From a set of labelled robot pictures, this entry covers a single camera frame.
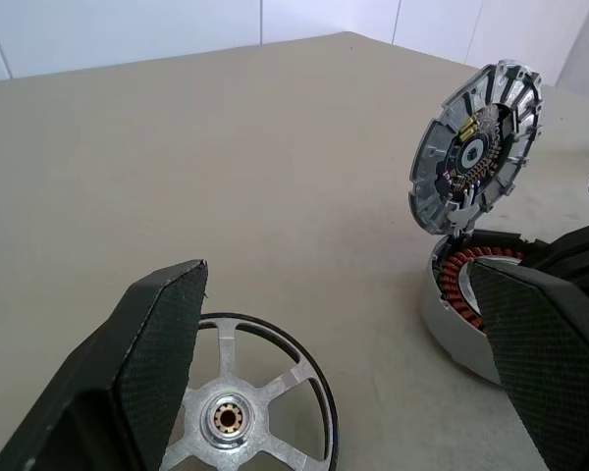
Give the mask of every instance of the aluminum disc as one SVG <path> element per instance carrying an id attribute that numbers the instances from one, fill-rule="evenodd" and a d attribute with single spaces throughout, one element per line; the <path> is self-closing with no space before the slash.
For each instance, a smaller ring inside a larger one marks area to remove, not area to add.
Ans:
<path id="1" fill-rule="evenodd" d="M 524 167 L 541 134 L 541 76 L 515 61 L 489 65 L 443 104 L 412 163 L 410 209 L 431 234 L 470 231 Z"/>

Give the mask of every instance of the metal spoke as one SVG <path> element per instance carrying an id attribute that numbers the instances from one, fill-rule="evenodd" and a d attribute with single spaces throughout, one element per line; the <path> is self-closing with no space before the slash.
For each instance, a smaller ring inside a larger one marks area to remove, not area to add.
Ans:
<path id="1" fill-rule="evenodd" d="M 220 356 L 218 376 L 236 375 L 236 319 L 221 319 L 218 326 L 218 352 Z"/>
<path id="2" fill-rule="evenodd" d="M 286 391 L 300 385 L 305 380 L 314 378 L 315 372 L 312 366 L 305 360 L 300 360 L 296 366 L 288 370 L 282 376 L 275 378 L 262 388 L 262 395 L 267 402 L 279 397 Z"/>
<path id="3" fill-rule="evenodd" d="M 264 442 L 263 451 L 288 464 L 294 471 L 322 471 L 327 468 L 322 461 L 317 461 L 273 435 Z"/>
<path id="4" fill-rule="evenodd" d="M 220 463 L 218 466 L 216 466 L 216 469 L 218 471 L 238 471 L 239 467 L 237 463 Z"/>
<path id="5" fill-rule="evenodd" d="M 194 456 L 189 443 L 181 438 L 178 442 L 166 448 L 166 454 L 161 461 L 159 471 L 169 471 L 181 463 L 186 458 Z"/>

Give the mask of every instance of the textured black panel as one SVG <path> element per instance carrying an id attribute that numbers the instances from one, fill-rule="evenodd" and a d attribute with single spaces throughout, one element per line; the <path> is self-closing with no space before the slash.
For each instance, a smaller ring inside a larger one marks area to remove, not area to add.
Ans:
<path id="1" fill-rule="evenodd" d="M 541 250 L 528 255 L 520 265 L 549 273 L 549 268 L 554 264 L 587 250 L 589 250 L 589 226 L 559 237 Z"/>
<path id="2" fill-rule="evenodd" d="M 122 409 L 146 469 L 159 469 L 187 386 L 205 277 L 193 270 L 163 289 L 119 380 Z"/>
<path id="3" fill-rule="evenodd" d="M 589 471 L 589 298 L 489 260 L 470 278 L 502 386 L 546 464 Z"/>
<path id="4" fill-rule="evenodd" d="M 206 281 L 207 265 L 189 260 L 132 284 L 0 452 L 0 471 L 157 469 L 187 384 Z"/>

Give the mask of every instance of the yellow component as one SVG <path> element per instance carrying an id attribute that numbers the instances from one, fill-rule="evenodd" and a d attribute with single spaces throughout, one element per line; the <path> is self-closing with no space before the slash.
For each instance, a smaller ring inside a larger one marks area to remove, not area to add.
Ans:
<path id="1" fill-rule="evenodd" d="M 464 125 L 462 125 L 462 128 L 460 128 L 460 133 L 463 133 L 467 128 L 474 125 L 475 121 L 476 121 L 475 115 L 470 116 L 469 119 L 464 122 Z"/>
<path id="2" fill-rule="evenodd" d="M 477 125 L 473 125 L 470 128 L 466 129 L 465 131 L 461 132 L 460 133 L 460 141 L 465 142 L 470 137 L 472 137 L 476 131 L 478 131 L 478 127 L 477 127 Z"/>

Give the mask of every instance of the metal disc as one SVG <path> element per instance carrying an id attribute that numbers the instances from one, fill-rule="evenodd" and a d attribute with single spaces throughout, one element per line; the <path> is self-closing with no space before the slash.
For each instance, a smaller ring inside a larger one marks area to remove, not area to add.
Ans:
<path id="1" fill-rule="evenodd" d="M 443 104 L 421 139 L 410 210 L 431 234 L 473 229 L 524 167 L 541 134 L 541 76 L 515 61 L 486 66 Z"/>
<path id="2" fill-rule="evenodd" d="M 199 390 L 187 389 L 184 435 L 168 446 L 160 471 L 195 456 L 218 471 L 236 471 L 258 452 L 271 454 L 294 471 L 334 471 L 338 461 L 338 414 L 329 385 L 312 356 L 291 336 L 268 322 L 241 314 L 201 316 L 198 329 L 218 329 L 218 378 Z M 281 348 L 296 365 L 262 388 L 236 375 L 236 330 Z M 325 456 L 318 461 L 269 430 L 269 404 L 309 380 L 325 424 Z"/>

